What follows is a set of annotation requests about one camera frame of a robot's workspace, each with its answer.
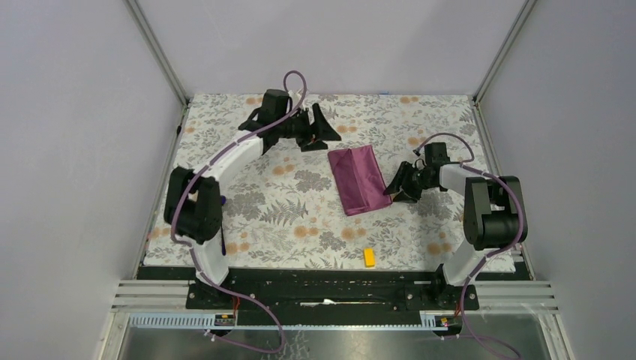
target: gray wall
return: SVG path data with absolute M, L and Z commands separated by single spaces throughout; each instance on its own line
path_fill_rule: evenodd
M 90 359 L 179 105 L 123 1 L 2 1 L 0 84 L 0 358 Z
M 472 94 L 524 0 L 139 0 L 190 94 Z
M 539 1 L 483 103 L 578 359 L 633 359 L 636 4 Z

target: aluminum frame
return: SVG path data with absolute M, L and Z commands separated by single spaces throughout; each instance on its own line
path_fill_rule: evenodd
M 130 15 L 133 17 L 133 21 L 137 25 L 139 33 L 143 36 L 145 42 L 148 44 L 148 47 L 150 48 L 150 52 L 154 56 L 154 59 L 157 60 L 157 64 L 159 65 L 159 68 L 161 68 L 163 75 L 166 77 L 166 80 L 168 80 L 168 84 L 170 85 L 172 92 L 175 93 L 175 96 L 177 97 L 181 105 L 188 105 L 188 95 L 183 89 L 183 85 L 179 81 L 179 77 L 176 75 L 172 65 L 170 65 L 170 62 L 166 57 L 166 53 L 161 48 L 161 45 L 159 44 L 155 33 L 152 31 L 152 27 L 148 23 L 146 15 L 144 15 L 141 6 L 137 2 L 137 0 L 124 0 L 124 4 L 130 11 Z
M 131 326 L 145 326 L 145 319 L 158 317 L 169 319 L 161 329 L 199 329 L 200 324 L 189 320 L 209 317 L 211 314 L 231 313 L 232 310 L 188 310 L 189 280 L 123 280 L 117 289 L 109 318 L 109 334 L 97 357 L 100 360 L 115 360 L 122 351 L 126 331 Z M 563 330 L 559 307 L 552 286 L 547 281 L 476 281 L 475 288 L 481 304 L 477 311 L 468 314 L 532 314 L 544 334 L 552 359 L 573 359 L 572 348 Z M 344 331 L 431 331 L 431 317 L 452 315 L 453 311 L 420 311 L 421 326 L 284 326 L 287 330 L 344 330 Z M 242 329 L 276 330 L 275 326 L 242 326 Z
M 473 96 L 473 100 L 477 104 L 479 104 L 479 102 L 482 101 L 482 99 L 486 95 L 486 92 L 488 91 L 488 87 L 490 87 L 493 81 L 493 78 L 495 77 L 495 75 L 497 75 L 497 71 L 501 67 L 503 60 L 508 55 L 508 52 L 510 51 L 512 44 L 515 42 L 515 40 L 517 40 L 517 36 L 521 32 L 521 29 L 524 27 L 526 20 L 528 20 L 528 17 L 533 12 L 536 2 L 537 0 L 526 0 L 526 2 L 523 3 L 523 6 L 521 6 L 521 9 L 519 10 L 519 14 L 517 15 L 517 18 L 514 19 L 514 22 L 512 23 L 512 27 L 508 31 L 508 34 L 505 36 L 505 40 L 503 41 L 501 47 L 499 48 L 499 51 L 497 52 L 495 59 L 493 60 L 493 63 L 488 68 L 488 71 L 486 72 L 486 76 L 481 81 L 481 84 L 479 85 L 479 87 L 477 88 L 477 91 L 475 92 Z

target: purple cloth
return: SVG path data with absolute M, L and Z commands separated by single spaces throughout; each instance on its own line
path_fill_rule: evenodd
M 327 156 L 347 216 L 392 204 L 391 197 L 383 194 L 386 185 L 371 145 L 334 150 Z

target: table surface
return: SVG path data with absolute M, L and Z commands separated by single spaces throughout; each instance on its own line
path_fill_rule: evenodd
M 206 161 L 235 135 L 260 105 L 262 95 L 198 94 L 194 97 L 173 163 L 191 168 Z M 461 135 L 472 146 L 473 166 L 487 169 L 484 150 L 467 96 L 309 95 L 342 136 L 329 149 L 373 145 L 388 184 L 401 161 L 440 131 Z M 455 139 L 452 160 L 468 158 Z M 427 190 L 417 204 L 347 217 L 335 186 L 328 151 L 302 153 L 282 139 L 243 169 L 224 191 L 223 231 L 230 266 L 282 269 L 366 269 L 362 251 L 373 248 L 382 270 L 434 271 L 464 240 L 464 198 L 451 191 Z M 192 266 L 186 248 L 170 241 L 164 203 L 148 234 L 143 264 Z M 509 253 L 490 261 L 485 271 L 513 272 Z

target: purple cable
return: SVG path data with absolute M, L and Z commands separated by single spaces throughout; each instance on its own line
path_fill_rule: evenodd
M 228 290 L 228 289 L 224 289 L 223 287 L 218 286 L 217 284 L 213 283 L 212 280 L 210 280 L 210 278 L 208 277 L 208 275 L 206 275 L 203 272 L 203 270 L 201 269 L 201 267 L 199 265 L 199 262 L 197 260 L 197 257 L 194 255 L 194 249 L 192 249 L 192 244 L 190 242 L 188 242 L 188 241 L 183 241 L 183 240 L 177 239 L 177 237 L 176 237 L 176 227 L 177 227 L 177 220 L 179 219 L 179 215 L 181 214 L 181 210 L 183 208 L 183 204 L 185 203 L 185 200 L 188 198 L 188 194 L 190 193 L 190 190 L 192 189 L 194 184 L 197 182 L 197 180 L 206 171 L 208 171 L 212 165 L 214 165 L 227 152 L 229 152 L 230 150 L 234 149 L 239 143 L 242 143 L 245 140 L 247 140 L 247 139 L 249 139 L 251 137 L 255 137 L 256 135 L 262 133 L 263 131 L 267 131 L 267 130 L 273 128 L 274 126 L 279 125 L 281 122 L 284 122 L 285 120 L 289 119 L 300 108 L 303 100 L 305 99 L 305 95 L 307 95 L 307 81 L 305 80 L 305 77 L 299 71 L 291 70 L 288 73 L 286 73 L 285 77 L 283 78 L 283 87 L 284 87 L 285 91 L 287 91 L 287 77 L 289 75 L 291 75 L 291 74 L 298 75 L 298 77 L 300 77 L 300 80 L 302 81 L 302 95 L 301 95 L 300 100 L 298 101 L 298 103 L 292 108 L 291 111 L 289 111 L 287 114 L 285 114 L 282 118 L 279 118 L 277 121 L 274 121 L 271 124 L 266 125 L 265 127 L 261 127 L 259 130 L 251 132 L 251 133 L 249 133 L 249 134 L 247 134 L 245 136 L 242 136 L 237 141 L 231 142 L 225 148 L 221 149 L 212 158 L 212 160 L 210 160 L 210 162 L 207 165 L 205 165 L 201 170 L 199 170 L 199 172 L 197 172 L 194 175 L 194 177 L 190 180 L 190 182 L 187 183 L 187 186 L 185 187 L 185 190 L 183 191 L 183 194 L 181 195 L 181 199 L 179 199 L 179 202 L 178 202 L 177 207 L 175 209 L 175 214 L 172 217 L 172 223 L 170 224 L 170 238 L 176 244 L 188 246 L 190 248 L 190 255 L 192 256 L 192 260 L 194 262 L 194 268 L 201 274 L 201 277 L 203 278 L 203 280 L 205 280 L 205 282 L 207 282 L 211 287 L 214 287 L 216 290 L 222 291 L 223 293 L 229 294 L 231 296 L 237 296 L 237 297 L 239 297 L 241 299 L 246 299 L 246 300 L 248 300 L 250 302 L 253 302 L 254 304 L 258 305 L 260 308 L 262 308 L 274 320 L 274 322 L 276 323 L 276 326 L 278 327 L 278 331 L 280 332 L 280 346 L 278 348 L 276 348 L 276 349 L 263 349 L 263 348 L 260 348 L 260 347 L 255 347 L 255 346 L 248 345 L 246 343 L 241 343 L 241 342 L 238 342 L 238 341 L 226 339 L 224 337 L 213 337 L 213 338 L 218 338 L 221 341 L 225 341 L 227 343 L 234 344 L 234 345 L 237 345 L 239 347 L 244 347 L 245 349 L 249 349 L 249 350 L 253 350 L 253 351 L 257 351 L 259 353 L 265 353 L 265 354 L 278 353 L 279 351 L 281 351 L 285 347 L 285 343 L 287 342 L 287 339 L 285 338 L 285 333 L 283 331 L 283 326 L 281 325 L 281 322 L 274 315 L 274 313 L 272 313 L 272 311 L 269 310 L 262 302 L 256 300 L 255 298 L 251 298 L 250 296 L 243 295 L 243 294 L 240 294 L 238 292 L 233 292 L 233 291 Z
M 510 244 L 506 245 L 505 247 L 502 247 L 499 250 L 493 250 L 490 253 L 487 253 L 486 256 L 484 257 L 484 259 L 481 259 L 479 264 L 477 264 L 477 266 L 470 272 L 470 274 L 466 278 L 466 281 L 463 283 L 463 287 L 461 289 L 461 295 L 460 295 L 460 300 L 459 300 L 459 308 L 461 310 L 461 316 L 462 316 L 462 319 L 463 319 L 463 323 L 466 324 L 466 329 L 468 329 L 468 332 L 470 333 L 470 337 L 475 339 L 475 341 L 477 341 L 479 343 L 479 345 L 481 345 L 489 353 L 493 354 L 494 356 L 496 356 L 499 359 L 520 360 L 520 359 L 522 359 L 521 353 L 518 350 L 516 350 L 512 345 L 509 345 L 509 344 L 505 343 L 504 341 L 501 341 L 501 340 L 496 339 L 494 337 L 485 337 L 485 336 L 481 336 L 481 335 L 475 334 L 475 332 L 473 331 L 473 328 L 470 327 L 468 319 L 466 318 L 466 312 L 465 312 L 465 308 L 464 308 L 464 297 L 466 296 L 466 291 L 468 289 L 468 285 L 470 284 L 470 280 L 472 278 L 474 278 L 482 270 L 482 268 L 486 265 L 486 262 L 488 261 L 488 259 L 490 259 L 492 257 L 495 257 L 495 256 L 497 256 L 497 255 L 499 255 L 501 253 L 504 253 L 504 252 L 512 249 L 512 247 L 514 247 L 519 242 L 519 240 L 521 240 L 521 236 L 524 234 L 524 226 L 525 226 L 525 217 L 524 217 L 523 209 L 521 208 L 521 203 L 519 202 L 519 199 L 515 195 L 515 192 L 513 192 L 512 189 L 505 182 L 503 182 L 500 178 L 496 177 L 493 174 L 490 174 L 489 172 L 481 171 L 481 170 L 475 169 L 474 167 L 471 167 L 471 166 L 468 166 L 468 165 L 465 164 L 465 163 L 469 163 L 470 161 L 475 160 L 475 153 L 470 148 L 470 145 L 468 144 L 468 142 L 466 140 L 462 139 L 460 136 L 455 135 L 453 133 L 436 133 L 434 135 L 429 136 L 426 140 L 424 140 L 424 142 L 422 142 L 422 144 L 420 146 L 418 146 L 418 148 L 416 150 L 419 151 L 419 149 L 424 147 L 424 145 L 426 145 L 426 143 L 428 143 L 431 139 L 433 139 L 434 137 L 442 136 L 442 135 L 446 135 L 446 136 L 449 136 L 449 137 L 454 137 L 455 139 L 460 140 L 468 148 L 468 151 L 470 152 L 471 158 L 469 160 L 461 161 L 460 162 L 460 166 L 461 167 L 463 167 L 464 169 L 470 171 L 471 173 L 475 173 L 476 175 L 485 176 L 487 178 L 493 179 L 495 182 L 497 182 L 497 184 L 499 184 L 503 188 L 503 190 L 505 190 L 506 193 L 508 193 L 508 195 L 512 199 L 512 202 L 514 203 L 514 207 L 517 208 L 517 216 L 518 216 L 518 219 L 519 219 L 519 221 L 518 221 L 519 222 L 519 230 L 517 230 L 517 234 L 514 236 L 514 238 L 510 242 Z M 517 357 L 516 358 L 511 358 L 509 356 L 503 355 L 501 352 L 498 352 L 495 349 L 493 349 L 492 347 L 486 345 L 485 340 L 494 341 L 494 342 L 497 342 L 498 344 L 503 345 L 504 347 L 509 348 L 510 350 L 512 350 L 512 352 L 514 352 L 514 354 Z
M 429 136 L 428 138 L 426 138 L 415 150 L 419 152 L 420 150 L 422 150 L 424 145 L 428 144 L 428 142 L 431 141 L 433 138 L 441 137 L 441 136 L 454 137 L 455 139 L 461 141 L 466 146 L 466 149 L 468 149 L 468 152 L 470 153 L 470 159 L 461 161 L 462 163 L 469 163 L 475 160 L 475 153 L 473 152 L 473 149 L 470 147 L 468 142 L 464 140 L 463 138 L 461 138 L 460 136 L 455 135 L 454 133 L 435 133 Z
M 509 343 L 506 343 L 505 341 L 502 341 L 497 339 L 496 337 L 487 336 L 487 335 L 472 336 L 472 335 L 458 334 L 458 335 L 450 335 L 450 336 L 442 336 L 442 337 L 426 337 L 422 340 L 423 341 L 450 341 L 450 340 L 459 340 L 459 339 L 476 340 L 477 338 L 481 341 L 491 341 L 493 343 L 501 345 L 502 347 L 506 347 L 510 349 L 510 351 L 512 351 L 513 353 L 517 354 L 518 358 L 521 359 L 521 354 L 519 353 L 519 350 L 515 349 L 514 347 L 512 347 Z

